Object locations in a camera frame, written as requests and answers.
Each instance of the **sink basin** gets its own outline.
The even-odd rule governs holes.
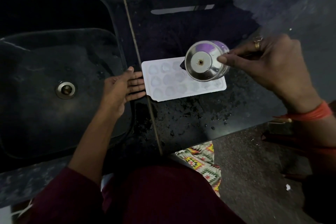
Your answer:
[[[2,150],[23,159],[73,151],[104,79],[126,68],[109,11],[100,0],[0,2]],[[132,113],[127,103],[115,140],[132,128]]]

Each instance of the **left hand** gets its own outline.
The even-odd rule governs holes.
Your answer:
[[[111,109],[119,118],[124,113],[126,102],[146,95],[142,91],[145,90],[145,81],[139,77],[142,77],[142,72],[134,73],[134,68],[129,67],[122,75],[105,79],[100,108]]]

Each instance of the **hand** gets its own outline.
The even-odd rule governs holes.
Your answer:
[[[298,40],[292,40],[285,34],[267,37],[260,42],[262,55],[258,60],[240,57],[256,51],[251,41],[218,57],[218,61],[245,71],[289,104],[291,111],[305,113],[321,104],[312,86]]]
[[[134,68],[129,67],[122,75],[105,79],[103,98],[100,108],[111,109],[119,118],[125,110],[125,103],[131,100],[142,98],[146,95],[145,81],[138,79],[142,72],[133,72]]]

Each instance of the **patterned fabric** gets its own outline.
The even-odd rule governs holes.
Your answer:
[[[188,162],[197,172],[202,174],[216,195],[220,197],[218,190],[222,176],[220,167],[214,164],[215,152],[212,141],[175,152],[175,155]]]

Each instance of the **stainless steel cup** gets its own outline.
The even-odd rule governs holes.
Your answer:
[[[229,48],[220,41],[197,42],[187,51],[185,69],[197,81],[216,80],[229,71],[229,66],[217,61],[217,57],[228,52]]]

